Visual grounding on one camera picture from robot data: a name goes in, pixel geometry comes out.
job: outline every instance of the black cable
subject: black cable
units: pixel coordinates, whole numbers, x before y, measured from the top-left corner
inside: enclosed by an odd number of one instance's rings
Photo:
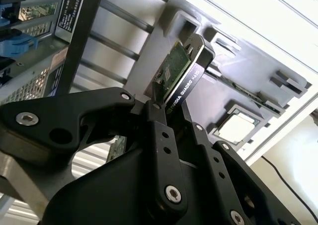
[[[290,189],[290,191],[296,196],[296,198],[299,199],[299,201],[306,207],[306,209],[311,213],[311,215],[314,217],[315,221],[318,223],[318,218],[317,216],[314,214],[314,212],[311,210],[311,208],[305,203],[305,201],[293,190],[293,188],[286,182],[286,180],[282,177],[282,175],[280,174],[280,172],[278,171],[278,169],[276,168],[276,166],[270,162],[268,159],[266,159],[264,156],[262,156],[262,158],[269,163],[274,170],[276,171],[277,175],[279,176],[279,178],[283,181],[283,183]]]

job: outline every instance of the bolt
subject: bolt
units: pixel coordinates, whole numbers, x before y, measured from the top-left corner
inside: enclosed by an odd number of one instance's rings
[[[222,146],[223,146],[223,148],[226,149],[226,150],[229,150],[229,149],[230,149],[227,144],[224,144],[224,143],[223,143]]]
[[[160,109],[160,106],[158,105],[158,104],[153,104],[154,105],[154,107],[156,108],[156,109]]]
[[[19,123],[20,125],[24,126],[34,126],[38,124],[39,118],[30,112],[21,112],[19,113],[16,118],[16,122]]]
[[[196,127],[199,129],[199,131],[203,131],[203,128],[199,124],[197,124]]]
[[[231,211],[231,218],[236,225],[245,225],[242,216],[237,211]]]
[[[125,93],[122,93],[121,94],[122,98],[126,99],[126,100],[129,100],[130,99],[130,96],[128,96],[127,94]]]
[[[169,199],[169,201],[173,202],[174,204],[178,204],[181,202],[181,194],[179,190],[172,185],[168,185],[166,187],[165,195]]]

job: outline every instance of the label sticker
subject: label sticker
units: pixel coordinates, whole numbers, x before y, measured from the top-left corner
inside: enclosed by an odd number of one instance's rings
[[[204,68],[195,64],[170,99],[165,102],[165,111],[167,115],[171,114],[176,107],[183,103],[203,74]]]
[[[66,47],[65,49],[58,52],[55,56],[53,56],[52,63],[50,70],[53,70],[56,66],[60,65],[66,58],[69,48]]]
[[[64,0],[58,22],[60,28],[73,33],[82,1],[83,0]]]

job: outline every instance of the blue plastic tab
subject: blue plastic tab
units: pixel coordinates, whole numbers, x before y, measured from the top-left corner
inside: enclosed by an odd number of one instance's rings
[[[10,21],[2,17],[2,12],[6,9],[12,7],[12,3],[10,4],[0,4],[0,27],[9,25]]]
[[[22,33],[8,40],[0,42],[0,56],[17,58],[29,50],[29,41],[34,42],[34,48],[38,48],[38,40],[30,35]]]

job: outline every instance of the circuit board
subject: circuit board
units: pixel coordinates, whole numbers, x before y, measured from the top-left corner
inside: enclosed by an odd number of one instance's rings
[[[180,42],[177,42],[164,59],[160,66],[160,71],[155,77],[155,81],[162,86],[164,100],[170,95],[190,63],[191,60],[184,47]]]
[[[57,2],[45,5],[22,7],[20,9],[19,19],[26,21],[47,15],[53,15],[55,13],[56,6]]]

